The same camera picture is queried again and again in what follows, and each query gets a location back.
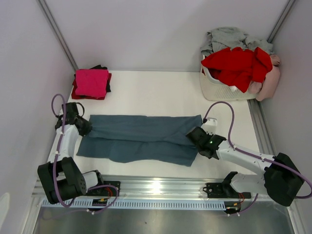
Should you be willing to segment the blue grey t shirt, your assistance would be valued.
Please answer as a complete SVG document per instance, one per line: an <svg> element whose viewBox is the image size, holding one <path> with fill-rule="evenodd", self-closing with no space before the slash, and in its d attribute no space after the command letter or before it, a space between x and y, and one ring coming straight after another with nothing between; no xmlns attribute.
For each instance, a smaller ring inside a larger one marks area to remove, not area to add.
<svg viewBox="0 0 312 234"><path fill-rule="evenodd" d="M190 167L197 149L186 135L202 124L200 115L148 117L91 115L91 132L81 140L77 155L118 163L158 160Z"/></svg>

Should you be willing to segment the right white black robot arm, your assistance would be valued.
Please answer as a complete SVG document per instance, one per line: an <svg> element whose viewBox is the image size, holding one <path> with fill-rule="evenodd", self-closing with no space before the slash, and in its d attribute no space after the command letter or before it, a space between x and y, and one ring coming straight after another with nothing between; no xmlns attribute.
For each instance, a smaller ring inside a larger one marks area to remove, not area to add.
<svg viewBox="0 0 312 234"><path fill-rule="evenodd" d="M286 154L273 156L239 149L225 137L211 135L200 127L195 127L186 137L200 155L228 161L252 172L251 175L230 172L221 182L221 189L207 187L207 193L213 192L225 198L234 198L243 193L262 194L289 207L304 183L300 172Z"/></svg>

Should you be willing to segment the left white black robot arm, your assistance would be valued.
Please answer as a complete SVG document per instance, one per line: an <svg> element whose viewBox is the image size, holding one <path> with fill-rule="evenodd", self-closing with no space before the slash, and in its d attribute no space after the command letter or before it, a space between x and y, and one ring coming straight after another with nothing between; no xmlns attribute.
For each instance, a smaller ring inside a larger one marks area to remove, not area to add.
<svg viewBox="0 0 312 234"><path fill-rule="evenodd" d="M79 114L78 102L68 102L65 107L66 116L58 116L58 142L52 159L38 167L38 176L41 181L47 200L51 204L65 202L86 195L88 190L93 195L101 195L105 190L100 172L90 171L81 173L74 162L76 141L79 136L86 136L92 130L92 124Z"/></svg>

